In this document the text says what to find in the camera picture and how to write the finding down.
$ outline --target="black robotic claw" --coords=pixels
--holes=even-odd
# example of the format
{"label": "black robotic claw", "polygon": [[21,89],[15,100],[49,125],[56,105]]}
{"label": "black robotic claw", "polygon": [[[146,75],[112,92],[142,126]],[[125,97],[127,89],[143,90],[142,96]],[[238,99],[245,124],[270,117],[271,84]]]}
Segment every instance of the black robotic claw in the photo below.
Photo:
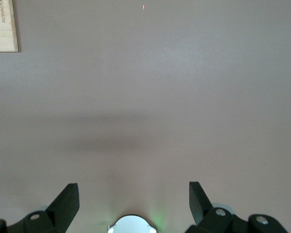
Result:
{"label": "black robotic claw", "polygon": [[214,208],[199,182],[190,182],[190,209],[196,225],[186,233],[288,233],[273,217],[251,215],[244,221],[223,208]]}
{"label": "black robotic claw", "polygon": [[9,227],[0,219],[0,233],[65,233],[80,207],[78,184],[70,183],[45,211],[36,211]]}

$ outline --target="silver bolt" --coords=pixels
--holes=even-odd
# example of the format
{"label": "silver bolt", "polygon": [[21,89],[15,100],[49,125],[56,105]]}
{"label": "silver bolt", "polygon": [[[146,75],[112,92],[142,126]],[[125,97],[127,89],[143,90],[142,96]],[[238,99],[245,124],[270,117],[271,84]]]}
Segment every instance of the silver bolt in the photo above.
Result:
{"label": "silver bolt", "polygon": [[257,220],[259,223],[261,223],[261,224],[264,224],[264,225],[268,224],[267,219],[264,218],[263,216],[257,216],[257,217],[256,217],[256,220]]}
{"label": "silver bolt", "polygon": [[215,212],[219,216],[225,216],[226,215],[226,213],[225,213],[225,211],[223,209],[217,209]]}
{"label": "silver bolt", "polygon": [[30,217],[30,220],[36,220],[36,219],[38,219],[39,217],[40,217],[39,214],[35,214],[35,215],[32,215],[32,216]]}

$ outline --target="wooden block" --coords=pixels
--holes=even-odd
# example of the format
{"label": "wooden block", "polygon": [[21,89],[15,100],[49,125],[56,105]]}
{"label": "wooden block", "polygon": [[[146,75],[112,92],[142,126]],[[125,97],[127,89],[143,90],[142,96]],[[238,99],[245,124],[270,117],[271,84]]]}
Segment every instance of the wooden block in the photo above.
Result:
{"label": "wooden block", "polygon": [[0,0],[0,52],[17,52],[12,0]]}

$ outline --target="light wood board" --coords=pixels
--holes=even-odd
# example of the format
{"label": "light wood board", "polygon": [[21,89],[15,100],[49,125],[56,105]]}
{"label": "light wood board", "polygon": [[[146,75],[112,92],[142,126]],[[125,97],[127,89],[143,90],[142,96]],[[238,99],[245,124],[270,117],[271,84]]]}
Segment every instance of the light wood board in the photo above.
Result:
{"label": "light wood board", "polygon": [[0,52],[17,52],[12,0],[0,0]]}

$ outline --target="gray surface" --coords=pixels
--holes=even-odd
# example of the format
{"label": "gray surface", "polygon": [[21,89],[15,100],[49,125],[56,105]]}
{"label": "gray surface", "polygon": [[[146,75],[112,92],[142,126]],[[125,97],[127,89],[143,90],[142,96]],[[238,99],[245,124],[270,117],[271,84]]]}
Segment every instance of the gray surface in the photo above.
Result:
{"label": "gray surface", "polygon": [[189,181],[291,232],[291,0],[14,1],[0,53],[0,217],[78,182],[68,233],[193,224]]}

